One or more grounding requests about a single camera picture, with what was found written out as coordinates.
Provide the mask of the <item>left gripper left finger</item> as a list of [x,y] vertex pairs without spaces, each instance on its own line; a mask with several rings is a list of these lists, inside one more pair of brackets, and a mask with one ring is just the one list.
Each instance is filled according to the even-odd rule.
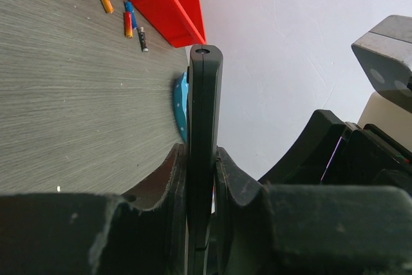
[[185,148],[122,195],[1,197],[2,274],[186,274]]

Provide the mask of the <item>black remote control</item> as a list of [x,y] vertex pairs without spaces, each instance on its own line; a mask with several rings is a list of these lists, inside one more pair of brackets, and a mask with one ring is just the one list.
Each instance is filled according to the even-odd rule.
[[205,274],[216,170],[223,54],[213,45],[190,50],[187,124],[188,274]]

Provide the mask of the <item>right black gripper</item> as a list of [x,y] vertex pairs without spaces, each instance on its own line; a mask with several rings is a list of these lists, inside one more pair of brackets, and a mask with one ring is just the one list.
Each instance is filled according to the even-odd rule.
[[411,194],[411,152],[376,125],[345,127],[331,111],[315,110],[259,183],[388,185]]

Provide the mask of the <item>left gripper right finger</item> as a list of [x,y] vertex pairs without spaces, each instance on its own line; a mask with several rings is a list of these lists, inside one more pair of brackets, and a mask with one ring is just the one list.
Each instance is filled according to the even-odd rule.
[[410,274],[411,197],[389,186],[261,185],[219,148],[220,274]]

